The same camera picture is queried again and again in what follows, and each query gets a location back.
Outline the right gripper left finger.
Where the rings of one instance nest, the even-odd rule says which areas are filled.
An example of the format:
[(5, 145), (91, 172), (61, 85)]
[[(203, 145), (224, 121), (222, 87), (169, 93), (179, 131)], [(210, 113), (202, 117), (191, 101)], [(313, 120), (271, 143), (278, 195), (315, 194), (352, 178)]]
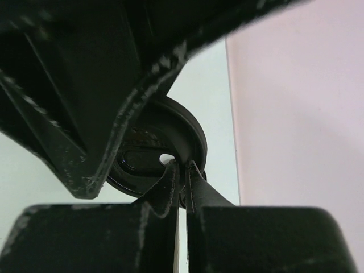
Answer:
[(180, 168), (130, 204), (34, 205), (1, 251), (2, 272), (177, 272)]

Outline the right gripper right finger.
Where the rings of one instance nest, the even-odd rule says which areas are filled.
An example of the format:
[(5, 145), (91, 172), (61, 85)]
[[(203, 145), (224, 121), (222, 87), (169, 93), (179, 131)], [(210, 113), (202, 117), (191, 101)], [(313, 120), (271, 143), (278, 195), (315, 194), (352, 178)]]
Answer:
[(318, 207), (236, 206), (185, 167), (190, 272), (357, 272), (337, 221)]

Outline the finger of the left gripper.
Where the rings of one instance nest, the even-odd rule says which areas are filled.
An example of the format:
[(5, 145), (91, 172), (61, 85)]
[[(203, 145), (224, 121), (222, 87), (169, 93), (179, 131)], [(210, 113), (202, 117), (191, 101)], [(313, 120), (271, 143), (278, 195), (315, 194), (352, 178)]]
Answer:
[(2, 1), (1, 131), (94, 199), (126, 130), (185, 63), (293, 1)]

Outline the black cup lid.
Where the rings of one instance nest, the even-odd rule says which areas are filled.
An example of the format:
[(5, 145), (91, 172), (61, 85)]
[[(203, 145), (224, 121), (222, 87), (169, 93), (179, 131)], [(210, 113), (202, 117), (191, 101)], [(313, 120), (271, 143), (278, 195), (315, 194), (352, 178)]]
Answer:
[(193, 160), (204, 172), (207, 153), (205, 133), (189, 110), (169, 97), (152, 100), (124, 136), (106, 181), (140, 197), (163, 176), (162, 155), (182, 165)]

